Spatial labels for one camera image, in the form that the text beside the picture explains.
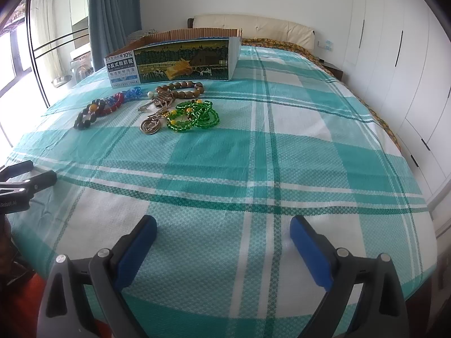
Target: wall switch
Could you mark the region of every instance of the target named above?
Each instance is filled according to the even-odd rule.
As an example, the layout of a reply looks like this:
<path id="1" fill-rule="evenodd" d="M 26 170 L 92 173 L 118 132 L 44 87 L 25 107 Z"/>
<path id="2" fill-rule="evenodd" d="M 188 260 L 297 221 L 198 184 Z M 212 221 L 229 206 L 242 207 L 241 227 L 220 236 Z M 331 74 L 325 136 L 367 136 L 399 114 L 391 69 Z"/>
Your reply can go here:
<path id="1" fill-rule="evenodd" d="M 330 40 L 326 40 L 325 42 L 318 41 L 318 47 L 325 49 L 326 51 L 333 51 L 334 44 Z"/>

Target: bedsheet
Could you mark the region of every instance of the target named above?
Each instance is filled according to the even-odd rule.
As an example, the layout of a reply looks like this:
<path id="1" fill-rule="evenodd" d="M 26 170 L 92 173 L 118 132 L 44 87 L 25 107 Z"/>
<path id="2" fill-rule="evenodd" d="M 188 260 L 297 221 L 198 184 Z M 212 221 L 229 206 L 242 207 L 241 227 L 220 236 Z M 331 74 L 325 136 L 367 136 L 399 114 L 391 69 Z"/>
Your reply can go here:
<path id="1" fill-rule="evenodd" d="M 155 85 L 142 85 L 153 89 Z M 57 184 L 9 216 L 40 275 L 55 256 L 93 256 L 144 214 L 156 242 L 123 295 L 157 337 L 297 337 L 324 295 L 289 238 L 303 214 L 335 247 L 391 255 L 404 296 L 434 269 L 437 245 L 421 191 L 369 111 L 302 56 L 242 47 L 233 80 L 204 81 L 218 126 L 147 136 L 126 103 L 85 131 L 92 99 L 112 95 L 104 69 L 50 107 L 8 164 L 31 159 Z M 96 317 L 101 312 L 86 287 Z M 356 286 L 337 328 L 350 322 Z"/>

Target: cream headboard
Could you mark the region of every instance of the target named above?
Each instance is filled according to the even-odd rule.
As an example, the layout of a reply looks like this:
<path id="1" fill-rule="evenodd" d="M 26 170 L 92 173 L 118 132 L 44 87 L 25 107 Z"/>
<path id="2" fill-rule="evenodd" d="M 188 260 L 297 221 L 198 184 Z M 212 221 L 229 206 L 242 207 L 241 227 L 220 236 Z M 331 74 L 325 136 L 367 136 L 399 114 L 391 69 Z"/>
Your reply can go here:
<path id="1" fill-rule="evenodd" d="M 269 38 L 291 42 L 313 52 L 312 28 L 292 21 L 239 14 L 206 14 L 194 17 L 193 28 L 243 29 L 243 38 Z"/>

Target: wardrobe door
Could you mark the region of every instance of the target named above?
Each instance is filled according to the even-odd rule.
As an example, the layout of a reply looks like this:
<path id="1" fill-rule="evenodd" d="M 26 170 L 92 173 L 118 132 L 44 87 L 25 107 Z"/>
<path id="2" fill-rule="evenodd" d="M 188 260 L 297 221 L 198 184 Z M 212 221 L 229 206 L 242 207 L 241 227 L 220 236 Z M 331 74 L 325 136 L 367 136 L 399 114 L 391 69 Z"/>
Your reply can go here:
<path id="1" fill-rule="evenodd" d="M 428 146 L 437 159 L 440 168 L 448 177 L 451 174 L 451 99 L 448 99 L 445 110 L 432 133 Z"/>
<path id="2" fill-rule="evenodd" d="M 403 123 L 425 65 L 429 34 L 429 8 L 424 0 L 404 0 L 404 28 L 392 84 L 380 117 L 397 133 Z"/>
<path id="3" fill-rule="evenodd" d="M 420 135 L 408 120 L 404 120 L 402 123 L 398 131 L 398 136 L 413 155 L 433 194 L 446 179 L 434 155 L 421 141 Z"/>
<path id="4" fill-rule="evenodd" d="M 429 11 L 429 43 L 425 68 L 406 117 L 426 142 L 445 108 L 450 88 L 451 42 L 434 13 Z"/>
<path id="5" fill-rule="evenodd" d="M 384 19 L 379 51 L 365 97 L 378 113 L 384 103 L 395 73 L 395 63 L 404 25 L 404 0 L 384 0 Z"/>
<path id="6" fill-rule="evenodd" d="M 415 180 L 418 183 L 418 187 L 420 188 L 423 197 L 425 198 L 425 200 L 429 199 L 432 196 L 432 192 L 428 186 L 428 182 L 426 181 L 425 177 L 423 176 L 423 173 L 421 172 L 421 169 L 415 164 L 413 159 L 410 157 L 411 154 L 407 149 L 407 146 L 399 137 L 398 142 L 401 147 L 401 154 L 407 161 L 410 170 L 412 170 L 412 173 L 415 177 Z"/>
<path id="7" fill-rule="evenodd" d="M 366 0 L 365 25 L 357 64 L 349 77 L 349 86 L 363 100 L 367 100 L 366 92 L 373 74 L 377 52 L 381 40 L 384 19 L 384 0 Z"/>
<path id="8" fill-rule="evenodd" d="M 364 30 L 365 5 L 366 0 L 353 0 L 352 2 L 351 26 L 344 60 L 345 63 L 354 66 L 359 56 L 360 39 Z"/>

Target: blue gripper pad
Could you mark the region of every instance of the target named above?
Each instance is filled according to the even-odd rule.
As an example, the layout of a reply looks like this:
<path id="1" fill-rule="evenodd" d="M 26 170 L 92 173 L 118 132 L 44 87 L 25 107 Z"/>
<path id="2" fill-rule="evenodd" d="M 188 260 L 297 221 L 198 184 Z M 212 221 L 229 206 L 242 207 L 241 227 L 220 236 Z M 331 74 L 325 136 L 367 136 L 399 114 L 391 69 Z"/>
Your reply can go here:
<path id="1" fill-rule="evenodd" d="M 335 248 L 324 235 L 319 235 L 303 216 L 291 219 L 289 233 L 315 283 L 328 292 L 333 284 Z"/>
<path id="2" fill-rule="evenodd" d="M 126 237 L 129 236 L 134 239 L 117 265 L 116 278 L 113 283 L 114 288 L 119 292 L 131 285 L 155 241 L 156 220 L 152 216 L 145 215 L 130 235 L 126 235 Z"/>

